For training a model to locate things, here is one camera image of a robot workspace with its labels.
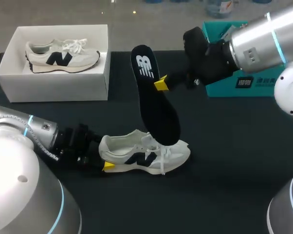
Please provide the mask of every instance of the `teal box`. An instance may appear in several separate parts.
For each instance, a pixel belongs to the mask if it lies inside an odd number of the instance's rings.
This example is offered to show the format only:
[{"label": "teal box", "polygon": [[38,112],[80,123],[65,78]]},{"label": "teal box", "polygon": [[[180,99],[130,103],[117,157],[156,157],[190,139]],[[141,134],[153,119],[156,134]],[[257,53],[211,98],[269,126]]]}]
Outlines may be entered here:
[{"label": "teal box", "polygon": [[[221,39],[221,36],[234,25],[240,27],[246,21],[204,22],[203,32],[210,43]],[[236,71],[233,76],[206,86],[210,97],[273,97],[274,85],[285,66],[266,69],[262,72],[247,74]]]}]

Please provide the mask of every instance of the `white shoelace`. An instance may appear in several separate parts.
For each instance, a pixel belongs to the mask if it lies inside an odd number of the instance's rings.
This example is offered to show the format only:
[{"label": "white shoelace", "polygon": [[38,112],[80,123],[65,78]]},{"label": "white shoelace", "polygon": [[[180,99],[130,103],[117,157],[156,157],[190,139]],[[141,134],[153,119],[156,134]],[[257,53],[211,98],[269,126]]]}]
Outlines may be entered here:
[{"label": "white shoelace", "polygon": [[158,143],[155,140],[154,140],[154,142],[156,142],[156,149],[154,149],[154,150],[146,149],[146,152],[147,152],[146,156],[148,156],[151,152],[160,151],[161,152],[161,173],[162,173],[162,175],[165,175],[164,160],[165,160],[165,158],[167,158],[171,155],[171,151],[170,151],[171,146],[161,145],[160,143]]},{"label": "white shoelace", "polygon": [[82,40],[65,40],[62,46],[63,51],[70,51],[71,53],[79,54],[84,51],[83,46],[86,45],[87,39]]}]

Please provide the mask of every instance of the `insole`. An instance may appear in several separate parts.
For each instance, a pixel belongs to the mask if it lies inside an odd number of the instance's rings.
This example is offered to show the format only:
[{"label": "insole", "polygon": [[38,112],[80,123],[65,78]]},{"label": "insole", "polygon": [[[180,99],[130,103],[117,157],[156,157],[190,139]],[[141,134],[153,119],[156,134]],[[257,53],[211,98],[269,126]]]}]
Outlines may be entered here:
[{"label": "insole", "polygon": [[151,48],[139,45],[131,52],[131,66],[137,81],[140,114],[146,129],[162,145],[174,145],[180,138],[180,124],[176,110],[157,91],[154,82],[160,79],[157,61]]}]

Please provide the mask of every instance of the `sneaker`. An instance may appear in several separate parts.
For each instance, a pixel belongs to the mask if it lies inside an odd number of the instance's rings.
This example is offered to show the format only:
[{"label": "sneaker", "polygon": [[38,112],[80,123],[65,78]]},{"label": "sneaker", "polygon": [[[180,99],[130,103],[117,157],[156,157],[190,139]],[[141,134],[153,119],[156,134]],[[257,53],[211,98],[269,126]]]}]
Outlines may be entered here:
[{"label": "sneaker", "polygon": [[105,172],[141,169],[150,174],[164,175],[184,164],[191,152],[182,140],[172,146],[163,146],[149,133],[135,130],[125,136],[104,136],[99,153],[105,162],[114,164]]},{"label": "sneaker", "polygon": [[53,40],[47,45],[26,43],[25,56],[33,73],[65,71],[78,73],[89,70],[99,61],[100,53],[84,49],[87,39]]}]

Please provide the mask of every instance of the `white shoe box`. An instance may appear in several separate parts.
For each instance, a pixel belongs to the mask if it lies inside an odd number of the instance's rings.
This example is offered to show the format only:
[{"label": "white shoe box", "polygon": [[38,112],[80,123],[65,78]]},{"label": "white shoe box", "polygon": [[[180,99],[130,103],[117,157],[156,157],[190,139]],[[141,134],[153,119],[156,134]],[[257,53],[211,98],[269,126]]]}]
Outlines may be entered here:
[{"label": "white shoe box", "polygon": [[[97,65],[85,72],[31,72],[25,44],[53,39],[87,39],[86,48],[100,52]],[[10,102],[108,100],[110,51],[107,25],[18,27],[0,64],[0,85]]]}]

